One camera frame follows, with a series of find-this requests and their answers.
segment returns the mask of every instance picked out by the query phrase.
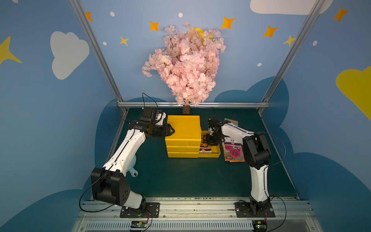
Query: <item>brush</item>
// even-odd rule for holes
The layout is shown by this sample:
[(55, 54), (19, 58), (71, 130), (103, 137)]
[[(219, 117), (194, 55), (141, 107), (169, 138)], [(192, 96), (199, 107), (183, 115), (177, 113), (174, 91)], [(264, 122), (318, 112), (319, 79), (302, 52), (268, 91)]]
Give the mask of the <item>brush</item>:
[(236, 120), (232, 120), (232, 119), (229, 119), (229, 118), (225, 118), (224, 120), (230, 121), (234, 125), (238, 126), (238, 121), (236, 121)]

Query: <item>metal rail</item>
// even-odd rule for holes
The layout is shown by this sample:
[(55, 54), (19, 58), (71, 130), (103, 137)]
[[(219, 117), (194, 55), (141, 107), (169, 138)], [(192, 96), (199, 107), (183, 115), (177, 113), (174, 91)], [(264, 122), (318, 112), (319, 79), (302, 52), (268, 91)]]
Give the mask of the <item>metal rail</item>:
[(306, 18), (302, 28), (300, 29), (298, 35), (296, 36), (296, 40), (294, 41), (294, 44), (291, 46), (289, 52), (287, 53), (281, 67), (279, 68), (277, 74), (273, 78), (272, 83), (270, 84), (267, 92), (265, 93), (262, 102), (268, 102), (271, 96), (273, 95), (274, 91), (276, 90), (278, 84), (282, 80), (284, 74), (286, 73), (287, 69), (289, 68), (292, 60), (294, 59), (295, 55), (299, 51), (301, 45), (303, 44), (305, 38), (307, 37), (309, 31), (312, 29), (314, 23), (316, 22), (319, 11), (323, 5), (325, 0), (317, 0), (310, 13), (308, 14), (308, 17)]
[(96, 58), (98, 59), (98, 62), (99, 64), (101, 65), (102, 67), (102, 70), (108, 80), (108, 83), (109, 85), (111, 86), (111, 89), (112, 91), (114, 92), (114, 95), (117, 99), (117, 101), (123, 101), (122, 99), (122, 96), (120, 94), (120, 91), (117, 87), (117, 84), (115, 82), (115, 79), (108, 67), (108, 64), (107, 64), (107, 61), (106, 59), (104, 58), (104, 55), (103, 55), (103, 52), (102, 50), (100, 49), (99, 45), (98, 45), (98, 41), (96, 40), (96, 37), (94, 35), (94, 32), (93, 32), (93, 29), (91, 28), (89, 22), (88, 22), (88, 19), (86, 18), (86, 14), (85, 14), (85, 11), (82, 7), (82, 4), (80, 3), (79, 0), (69, 0), (70, 3), (71, 3), (71, 6), (78, 18), (78, 20), (80, 21), (80, 24), (81, 24), (81, 27), (82, 29), (84, 30), (85, 32), (85, 35), (87, 36), (88, 38), (88, 41), (96, 55)]
[[(143, 107), (143, 102), (117, 102), (119, 107)], [(153, 101), (145, 102), (146, 106), (156, 107), (156, 103)], [(176, 102), (157, 102), (158, 107), (161, 108), (173, 108), (173, 107), (183, 107), (178, 105)], [(197, 108), (266, 108), (269, 104), (267, 102), (201, 102)]]

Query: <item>green table surface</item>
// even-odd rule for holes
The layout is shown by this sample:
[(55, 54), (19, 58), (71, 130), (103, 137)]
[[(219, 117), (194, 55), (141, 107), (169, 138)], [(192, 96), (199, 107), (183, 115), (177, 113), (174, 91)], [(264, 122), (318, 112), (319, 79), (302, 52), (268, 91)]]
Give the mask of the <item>green table surface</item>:
[[(167, 115), (182, 115), (182, 108), (163, 108)], [(127, 121), (138, 119), (141, 108), (131, 108)], [(266, 131), (256, 109), (215, 109), (220, 120), (236, 120), (239, 127), (254, 131)], [(199, 115), (202, 130), (208, 129), (207, 120), (213, 109), (191, 108), (191, 115)], [(125, 123), (117, 147), (128, 130)], [(274, 147), (271, 164), (279, 161)], [(219, 158), (168, 158), (165, 138), (149, 138), (137, 153), (135, 169), (137, 177), (126, 175), (131, 190), (146, 197), (248, 197), (251, 191), (250, 169), (246, 162), (231, 163), (224, 160), (223, 150)], [(268, 168), (268, 193), (270, 196), (295, 197), (296, 192), (281, 163)]]

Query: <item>mounting plate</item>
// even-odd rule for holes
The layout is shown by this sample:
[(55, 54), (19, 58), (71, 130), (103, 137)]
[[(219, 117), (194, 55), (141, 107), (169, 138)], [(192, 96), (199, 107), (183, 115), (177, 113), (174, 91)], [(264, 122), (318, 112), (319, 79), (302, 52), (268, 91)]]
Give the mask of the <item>mounting plate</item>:
[(235, 202), (234, 208), (236, 210), (236, 214), (238, 218), (265, 218), (267, 213), (268, 218), (275, 218), (276, 215), (273, 211), (272, 204), (269, 203), (269, 206), (258, 213), (257, 215), (252, 215), (249, 210), (250, 202)]
[[(133, 214), (131, 213), (129, 209), (126, 209), (126, 207), (122, 207), (120, 217), (121, 218), (137, 218), (133, 216)], [(160, 211), (160, 203), (159, 202), (146, 202), (146, 209), (148, 209), (151, 212), (152, 218), (158, 218), (158, 213)], [(148, 215), (149, 213), (148, 211), (146, 211), (139, 218), (148, 218)]]

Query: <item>tree trunk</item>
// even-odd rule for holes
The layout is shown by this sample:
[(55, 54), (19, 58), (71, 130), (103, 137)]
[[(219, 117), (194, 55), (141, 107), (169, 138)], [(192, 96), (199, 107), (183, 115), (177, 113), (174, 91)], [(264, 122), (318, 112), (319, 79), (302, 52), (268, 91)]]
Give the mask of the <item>tree trunk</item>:
[(190, 105), (184, 105), (183, 106), (183, 115), (190, 115), (191, 106)]

